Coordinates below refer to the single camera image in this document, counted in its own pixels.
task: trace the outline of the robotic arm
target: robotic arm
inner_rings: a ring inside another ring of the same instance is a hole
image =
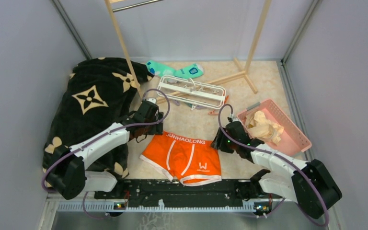
[[[137,111],[122,117],[120,121],[113,123],[92,138],[69,148],[65,146],[55,148],[50,165],[72,151],[79,151],[54,167],[46,178],[47,182],[67,200],[81,192],[111,191],[116,185],[116,178],[109,172],[86,171],[88,167],[110,150],[132,139],[142,135],[161,135],[162,122],[152,126],[143,124],[129,127],[129,125],[159,121],[162,117],[163,113],[159,112],[156,99],[147,99],[142,101]]]
[[[227,138],[220,128],[218,129],[211,147],[227,153],[236,151],[242,158],[268,168],[262,169],[250,178],[250,192],[256,196],[276,194],[290,199],[299,204],[305,213],[315,219],[324,214],[320,201],[311,186],[293,167],[274,155],[276,154],[292,162],[308,176],[319,191],[327,209],[342,198],[341,191],[321,161],[303,161],[289,157],[270,148],[258,139],[249,138],[237,118],[230,117],[228,120],[230,123],[223,130],[232,139],[247,146],[273,152],[273,154],[268,154],[240,146]]]

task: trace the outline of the gray floor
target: gray floor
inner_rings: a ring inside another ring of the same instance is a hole
[[[311,224],[294,203],[284,203],[268,219],[245,213],[124,213],[95,220],[83,212],[58,212],[52,230],[271,230],[320,229]]]

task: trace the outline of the wooden clothes rack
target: wooden clothes rack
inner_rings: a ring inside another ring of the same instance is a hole
[[[118,24],[118,22],[115,18],[114,12],[131,9],[131,8],[134,8],[134,7],[147,5],[147,4],[162,1],[162,0],[149,0],[149,1],[146,1],[146,2],[126,6],[126,7],[119,8],[119,9],[112,9],[111,3],[118,2],[118,1],[123,1],[123,0],[105,0],[105,4],[106,4],[106,7],[108,9],[108,13],[109,13],[109,15],[112,19],[112,23],[114,24],[116,35],[119,38],[119,43],[120,43],[120,45],[122,47],[122,50],[123,50],[123,53],[125,55],[127,65],[129,66],[130,72],[132,73],[133,80],[136,82],[139,96],[140,96],[140,98],[142,98],[143,97],[143,92],[140,89],[140,84],[139,84],[138,79],[136,77],[135,70],[133,69],[129,53],[127,52],[127,48],[126,48],[125,42],[123,40],[122,33],[120,31],[120,28],[119,28],[119,24]],[[249,75],[248,75],[249,74],[249,67],[250,67],[250,64],[252,62],[253,55],[254,55],[254,52],[256,50],[257,43],[259,41],[260,34],[262,32],[263,25],[265,23],[265,20],[266,20],[267,13],[269,11],[271,2],[272,2],[272,0],[265,0],[265,2],[264,2],[262,12],[260,13],[259,22],[257,23],[257,28],[254,32],[253,41],[252,41],[252,44],[251,44],[251,47],[250,47],[250,50],[249,50],[249,55],[248,55],[248,58],[246,60],[245,66],[242,67],[242,65],[237,60],[237,58],[234,58],[233,61],[235,62],[235,65],[238,67],[239,72],[237,72],[235,74],[225,76],[225,77],[221,77],[221,78],[218,78],[218,79],[210,80],[210,81],[207,81],[206,83],[213,84],[213,85],[220,85],[220,84],[224,84],[226,82],[230,82],[230,81],[233,81],[233,80],[236,80],[236,79],[244,78],[246,80],[246,82],[248,83],[248,85],[250,86],[250,88],[252,89],[252,91],[254,93],[257,93],[257,88],[253,84],[252,80],[250,80]],[[173,93],[170,93],[170,95],[184,96],[185,94],[181,93],[181,92],[173,92]],[[164,102],[166,102],[166,99],[164,97],[157,98],[157,103],[158,104],[164,103]]]

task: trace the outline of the white wall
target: white wall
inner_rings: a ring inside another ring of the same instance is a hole
[[[123,56],[104,0],[61,2],[93,57]],[[123,1],[113,7],[138,2],[144,0]],[[284,56],[311,2],[272,2],[255,59]],[[246,59],[263,3],[264,0],[164,0],[115,15],[132,57]]]
[[[43,145],[81,60],[49,0],[0,1],[0,230],[37,227]]]
[[[323,1],[287,67],[346,229],[368,229],[368,1]]]

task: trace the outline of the laundry basket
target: laundry basket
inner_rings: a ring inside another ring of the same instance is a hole
[[[280,135],[281,141],[278,145],[273,142],[267,144],[288,156],[294,156],[299,152],[304,152],[311,148],[311,141],[301,132],[301,130],[291,121],[291,119],[278,107],[272,99],[266,99],[254,104],[244,111],[238,113],[237,117],[241,120],[247,132],[246,117],[261,110],[266,118],[284,127],[284,132]]]

